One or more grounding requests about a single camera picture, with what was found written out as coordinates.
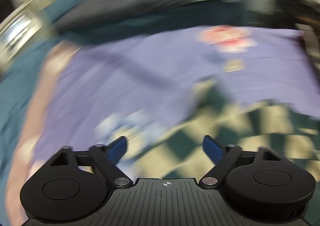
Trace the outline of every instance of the circular pad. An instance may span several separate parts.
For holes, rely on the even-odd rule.
[[[79,191],[79,183],[71,179],[52,180],[42,189],[42,192],[53,200],[69,199],[75,196]]]
[[[260,171],[253,175],[254,179],[267,186],[282,186],[291,182],[292,177],[285,172],[277,170]]]
[[[228,173],[223,193],[234,209],[250,218],[284,222],[310,201],[315,186],[309,172],[286,158],[255,160]]]
[[[97,211],[107,198],[105,182],[69,165],[46,166],[22,187],[20,200],[28,217],[69,222]]]

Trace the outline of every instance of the ridged black surface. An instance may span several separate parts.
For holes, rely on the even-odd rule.
[[[118,189],[99,211],[61,226],[262,226],[235,213],[216,190],[199,188],[194,179],[140,179]],[[25,226],[48,225],[34,219]],[[281,226],[307,226],[302,219]]]

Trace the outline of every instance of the checkered pattern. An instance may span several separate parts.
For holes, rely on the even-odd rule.
[[[308,25],[298,24],[296,26],[303,31],[303,47],[313,65],[314,71],[320,80],[320,21],[312,20],[305,17],[299,17],[303,23]]]
[[[193,116],[159,138],[151,148],[139,152],[140,139],[130,138],[128,153],[143,177],[199,180],[214,164],[202,150],[208,134],[223,145],[237,144],[257,151],[267,146],[308,170],[317,181],[307,219],[316,225],[320,219],[320,138],[319,122],[295,113],[286,104],[265,101],[244,110],[221,95],[212,81],[199,85],[201,104]]]

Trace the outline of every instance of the metal screw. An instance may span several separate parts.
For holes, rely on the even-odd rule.
[[[218,182],[218,180],[214,177],[205,177],[204,179],[202,179],[202,183],[206,184],[206,185],[214,185]]]
[[[120,186],[127,185],[129,183],[130,183],[130,180],[125,177],[119,177],[115,180],[115,184],[120,185]]]

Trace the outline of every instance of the green checkered floor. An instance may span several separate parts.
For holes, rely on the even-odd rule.
[[[151,148],[141,152],[141,140],[125,131],[129,145],[127,158],[135,158],[135,167],[143,177],[199,180],[214,164],[202,151],[208,134],[223,145],[236,144],[244,150],[270,147],[295,164],[308,170],[317,181],[306,219],[318,225],[320,213],[320,143],[319,121],[295,113],[289,105],[271,101],[243,109],[230,103],[213,81],[198,86],[201,104],[195,113]]]

